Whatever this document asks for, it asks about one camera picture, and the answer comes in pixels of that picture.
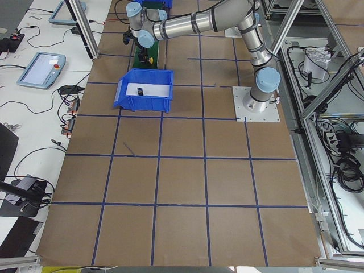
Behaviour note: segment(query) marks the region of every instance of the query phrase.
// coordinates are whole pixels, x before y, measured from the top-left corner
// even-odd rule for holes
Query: gray floor
[[[9,37],[14,32],[32,2],[33,0],[0,0],[0,27],[7,29],[7,33],[0,34],[0,39]]]

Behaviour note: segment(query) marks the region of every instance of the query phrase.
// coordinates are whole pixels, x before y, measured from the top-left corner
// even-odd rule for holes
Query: blue plastic bin
[[[169,86],[168,97],[127,95],[127,87],[130,83],[136,84],[160,84]],[[171,109],[173,99],[173,71],[157,69],[133,68],[120,80],[116,92],[114,107],[121,106],[124,109],[165,111]]]
[[[136,2],[139,2],[140,4],[143,3],[143,1],[149,1],[149,2],[164,2],[166,3],[166,7],[169,7],[170,9],[173,6],[173,0],[134,0]]]

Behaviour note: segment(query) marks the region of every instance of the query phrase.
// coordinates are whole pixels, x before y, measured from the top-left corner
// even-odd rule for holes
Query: power adapter
[[[85,90],[84,87],[79,87],[76,85],[64,85],[61,86],[59,92],[61,95],[78,94],[80,91]]]
[[[72,27],[72,28],[71,28],[71,33],[72,33],[72,34],[79,35],[79,34],[80,34],[80,31],[78,30],[78,28],[77,28],[77,27]]]

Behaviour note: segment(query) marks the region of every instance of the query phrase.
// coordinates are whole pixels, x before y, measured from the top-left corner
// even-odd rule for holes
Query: metal mounting plate
[[[255,114],[247,110],[243,106],[243,97],[246,93],[250,91],[251,87],[240,87],[233,86],[234,94],[234,105],[235,105],[235,115],[238,122],[279,122],[279,114],[276,104],[269,104],[267,109],[260,113]]]

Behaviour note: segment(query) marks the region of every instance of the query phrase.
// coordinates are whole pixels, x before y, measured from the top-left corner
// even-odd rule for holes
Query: light blue joint cap
[[[138,2],[130,2],[126,5],[126,14],[128,17],[136,16],[142,11],[142,5]]]
[[[167,20],[167,12],[165,10],[158,10],[159,13],[159,20]]]
[[[255,82],[262,92],[272,93],[278,88],[280,83],[280,74],[274,68],[265,67],[258,71]]]
[[[146,30],[140,30],[138,42],[142,47],[151,48],[154,45],[154,37]]]

